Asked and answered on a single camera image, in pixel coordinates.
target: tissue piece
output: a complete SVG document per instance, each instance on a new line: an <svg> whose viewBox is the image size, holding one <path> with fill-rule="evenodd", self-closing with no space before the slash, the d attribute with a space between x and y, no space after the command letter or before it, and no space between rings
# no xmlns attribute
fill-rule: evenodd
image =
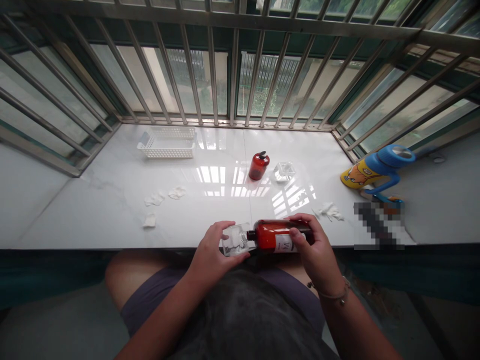
<svg viewBox="0 0 480 360"><path fill-rule="evenodd" d="M333 202L324 202L320 209L312 209L312 211L318 220L320 220L320 216L322 215L326 216L330 221L332 221L332 219L337 219L338 221L345 220Z"/></svg>
<svg viewBox="0 0 480 360"><path fill-rule="evenodd" d="M156 223L157 219L155 218L155 214L151 212L146 216L143 228L154 228Z"/></svg>
<svg viewBox="0 0 480 360"><path fill-rule="evenodd" d="M165 200L165 196L160 191L157 193L153 193L152 195L144 199L145 206L150 206L150 205L159 206L163 200Z"/></svg>
<svg viewBox="0 0 480 360"><path fill-rule="evenodd" d="M177 186L174 187L170 192L168 193L168 196L171 199L178 200L182 196L184 196L187 193L187 189L185 189L183 186Z"/></svg>

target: hand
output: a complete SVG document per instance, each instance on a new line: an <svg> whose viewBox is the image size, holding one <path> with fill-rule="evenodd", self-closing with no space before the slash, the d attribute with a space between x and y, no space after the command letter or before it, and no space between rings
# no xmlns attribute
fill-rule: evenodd
<svg viewBox="0 0 480 360"><path fill-rule="evenodd" d="M310 214L298 213L287 219L305 222L313 231L315 242L312 245L295 227L290 229L290 237L298 249L303 267L317 291L328 296L341 294L345 288L345 281L342 278L329 238L325 235L317 218Z"/></svg>
<svg viewBox="0 0 480 360"><path fill-rule="evenodd" d="M220 239L226 240L228 238L223 235L223 231L232 225L235 225L235 221L219 221L208 228L195 251L185 276L206 289L210 289L230 269L240 265L250 257L249 252L231 257L226 257L220 252Z"/></svg>

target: bracelet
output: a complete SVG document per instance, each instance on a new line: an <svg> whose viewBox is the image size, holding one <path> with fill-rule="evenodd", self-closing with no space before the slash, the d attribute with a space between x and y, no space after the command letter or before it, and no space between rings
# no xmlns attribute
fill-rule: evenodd
<svg viewBox="0 0 480 360"><path fill-rule="evenodd" d="M350 281L348 281L345 276L342 276L342 278L345 280L345 288L343 289L343 292L341 294L336 296L329 296L329 295L322 294L320 291L317 290L318 295L327 299L340 300L340 305L342 306L345 305L345 302L349 298ZM309 282L307 284L307 287L308 288L313 287L315 289L315 285L312 282Z"/></svg>

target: purple shorts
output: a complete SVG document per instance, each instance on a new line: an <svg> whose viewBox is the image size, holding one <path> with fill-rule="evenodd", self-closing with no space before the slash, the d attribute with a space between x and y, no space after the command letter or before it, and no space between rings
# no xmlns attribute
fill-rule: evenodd
<svg viewBox="0 0 480 360"><path fill-rule="evenodd" d="M132 337L184 276L187 269L166 267L153 274L127 300L120 314ZM322 334L325 317L318 298L300 281L276 267L256 273L289 298Z"/></svg>

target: amber glass bottle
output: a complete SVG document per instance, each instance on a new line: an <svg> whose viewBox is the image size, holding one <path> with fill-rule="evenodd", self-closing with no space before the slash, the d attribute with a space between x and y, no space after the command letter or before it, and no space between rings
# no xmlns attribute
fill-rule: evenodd
<svg viewBox="0 0 480 360"><path fill-rule="evenodd" d="M290 238L291 228L297 228L310 245L315 242L313 231L306 223L289 220L258 220L246 237L263 253L297 253Z"/></svg>
<svg viewBox="0 0 480 360"><path fill-rule="evenodd" d="M253 155L248 172L248 176L252 180L260 180L265 174L265 170L267 170L267 166L270 164L270 158L266 153L266 151L262 151Z"/></svg>

